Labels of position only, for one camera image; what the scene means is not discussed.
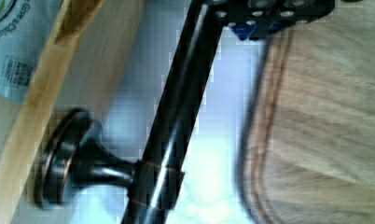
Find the black gripper finger with screws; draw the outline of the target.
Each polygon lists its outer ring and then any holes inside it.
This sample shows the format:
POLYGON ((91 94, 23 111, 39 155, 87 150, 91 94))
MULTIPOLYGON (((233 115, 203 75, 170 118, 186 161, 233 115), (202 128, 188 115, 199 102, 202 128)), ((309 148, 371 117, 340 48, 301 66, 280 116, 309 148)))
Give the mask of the black gripper finger with screws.
POLYGON ((294 25, 324 18, 335 0, 207 0, 240 40, 262 40, 294 25))

